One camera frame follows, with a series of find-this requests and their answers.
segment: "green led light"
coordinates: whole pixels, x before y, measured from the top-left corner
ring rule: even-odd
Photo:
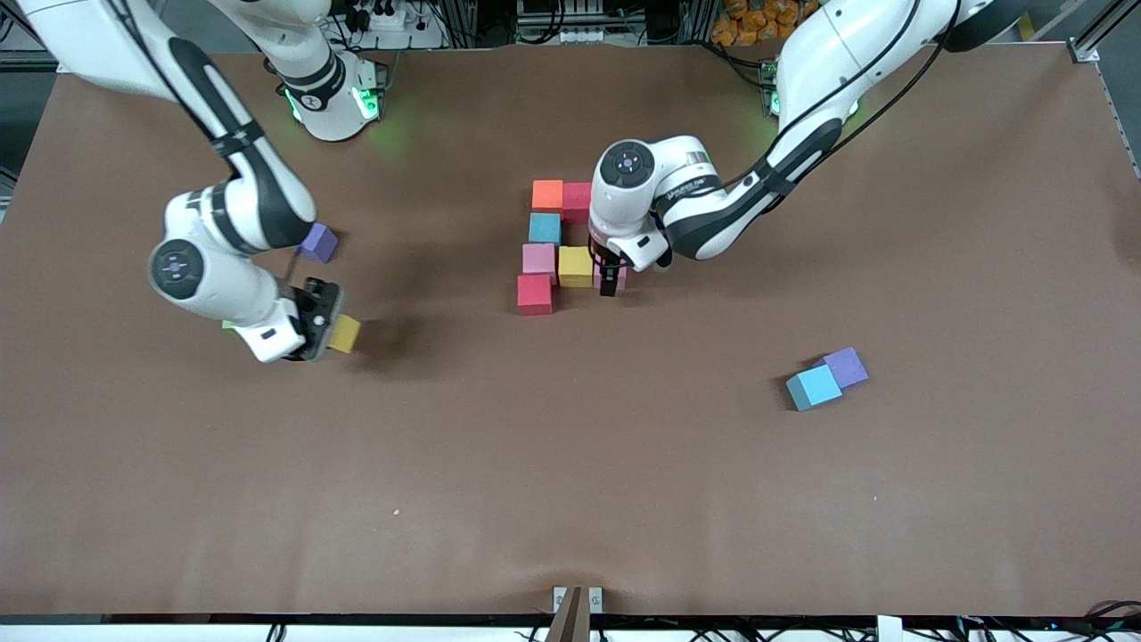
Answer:
[[[776,91],[772,91],[772,100],[769,101],[769,111],[772,112],[772,115],[780,115],[780,97],[777,96]],[[856,115],[856,112],[858,111],[859,100],[856,100],[852,103],[852,108],[848,111],[848,116],[850,117]]]
[[[366,120],[372,120],[380,113],[379,105],[377,104],[377,91],[374,89],[362,90],[354,87],[353,97],[356,98],[357,106],[361,107],[361,115]]]
[[[289,99],[289,106],[293,108],[293,120],[301,122],[301,112],[297,111],[297,103],[293,101],[293,96],[290,96],[289,89],[285,90],[285,98]]]

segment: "yellow cube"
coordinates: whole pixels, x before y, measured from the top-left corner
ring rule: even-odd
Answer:
[[[337,316],[332,333],[329,348],[348,355],[353,352],[353,344],[356,343],[356,336],[361,333],[361,323],[347,314],[341,314]]]
[[[564,287],[594,286],[594,259],[590,250],[582,247],[559,247],[559,285]]]

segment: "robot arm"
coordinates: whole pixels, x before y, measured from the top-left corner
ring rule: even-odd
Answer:
[[[330,0],[210,0],[269,58],[309,133],[343,140],[380,117],[387,67],[334,52],[321,24]]]
[[[146,0],[22,0],[52,54],[97,84],[180,103],[229,164],[229,178],[176,196],[151,255],[151,282],[196,314],[228,319],[260,361],[323,352],[341,292],[278,282],[250,257],[300,243],[316,209],[241,99]],[[83,25],[82,32],[75,25]]]
[[[1002,11],[988,10],[992,5]],[[602,154],[591,189],[596,253],[604,266],[624,260],[637,270],[655,261],[667,265],[671,250],[698,260],[721,253],[832,149],[852,104],[924,42],[976,16],[986,18],[988,27],[1006,16],[1013,22],[1025,5],[832,0],[785,43],[777,67],[779,133],[731,190],[725,189],[704,146],[691,136],[621,140]],[[978,21],[974,24],[978,31]]]

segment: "brown table surface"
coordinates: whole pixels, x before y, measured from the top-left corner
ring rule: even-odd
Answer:
[[[410,54],[342,144],[290,120],[258,57],[221,64],[345,231],[297,278],[348,289],[361,355],[262,366],[157,296],[163,205],[225,168],[177,107],[59,79],[0,228],[3,612],[1141,593],[1141,185],[1063,47],[945,56],[719,259],[540,318],[512,309],[531,180],[682,132],[736,173],[774,127],[723,63]],[[872,381],[793,412],[785,379],[848,346]]]

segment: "foam cube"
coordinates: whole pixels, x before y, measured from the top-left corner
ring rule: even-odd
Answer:
[[[563,184],[563,221],[585,225],[590,218],[590,182]]]
[[[535,180],[531,185],[531,211],[563,212],[563,181]]]
[[[602,268],[599,267],[599,265],[597,262],[594,262],[594,289],[597,290],[597,289],[599,289],[601,286],[602,286]],[[621,292],[624,289],[626,289],[626,268],[625,267],[620,267],[618,268],[618,291]]]
[[[361,334],[361,323],[347,314],[338,314],[333,323],[333,335],[329,339],[329,348],[348,355]]]
[[[532,243],[555,243],[563,239],[561,220],[557,213],[535,211],[531,214],[531,227],[527,241]]]
[[[519,274],[516,278],[516,304],[519,314],[535,316],[555,312],[551,278],[547,274]]]
[[[833,352],[812,365],[814,368],[819,366],[827,366],[828,371],[832,371],[832,376],[841,390],[867,381],[867,371],[864,369],[855,348]]]
[[[788,380],[788,392],[801,413],[843,395],[827,366],[804,371]]]
[[[594,259],[585,246],[559,247],[559,285],[564,287],[589,287],[594,284]]]
[[[337,234],[333,234],[329,226],[314,222],[309,228],[309,235],[298,246],[298,253],[309,260],[329,262],[333,258],[334,249],[337,249]]]
[[[523,273],[524,274],[547,274],[551,277],[551,284],[559,282],[559,273],[555,268],[555,243],[524,243],[523,245]]]

